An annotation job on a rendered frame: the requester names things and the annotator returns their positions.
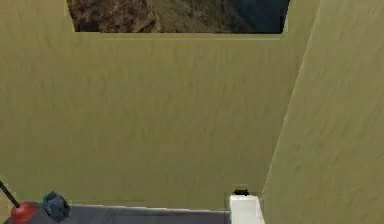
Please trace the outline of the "framed landscape picture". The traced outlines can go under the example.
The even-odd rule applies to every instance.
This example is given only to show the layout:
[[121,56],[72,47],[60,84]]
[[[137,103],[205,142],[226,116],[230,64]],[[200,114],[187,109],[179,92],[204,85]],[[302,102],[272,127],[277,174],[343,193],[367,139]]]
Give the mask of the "framed landscape picture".
[[281,34],[291,0],[66,0],[76,32]]

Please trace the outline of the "white box shaped block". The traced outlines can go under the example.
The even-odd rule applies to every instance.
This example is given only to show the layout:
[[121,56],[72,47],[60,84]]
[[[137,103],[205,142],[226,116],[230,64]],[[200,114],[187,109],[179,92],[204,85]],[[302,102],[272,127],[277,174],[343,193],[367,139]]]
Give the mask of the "white box shaped block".
[[265,224],[257,196],[231,195],[229,207],[231,224]]

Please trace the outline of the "blue crumpled cloth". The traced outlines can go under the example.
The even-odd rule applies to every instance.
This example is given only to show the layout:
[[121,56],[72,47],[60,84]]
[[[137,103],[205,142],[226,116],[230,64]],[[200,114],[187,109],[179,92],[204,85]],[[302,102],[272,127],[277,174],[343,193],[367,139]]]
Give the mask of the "blue crumpled cloth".
[[65,198],[55,191],[51,191],[43,197],[42,207],[46,214],[57,223],[68,218],[71,210]]

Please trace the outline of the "red plunger with black stick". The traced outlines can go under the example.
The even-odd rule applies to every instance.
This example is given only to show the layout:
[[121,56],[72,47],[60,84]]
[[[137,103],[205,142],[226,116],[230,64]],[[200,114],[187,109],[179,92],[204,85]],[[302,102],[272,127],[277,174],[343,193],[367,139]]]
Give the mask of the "red plunger with black stick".
[[0,190],[13,204],[10,214],[12,224],[26,224],[36,214],[37,209],[33,202],[17,201],[2,181],[0,181]]

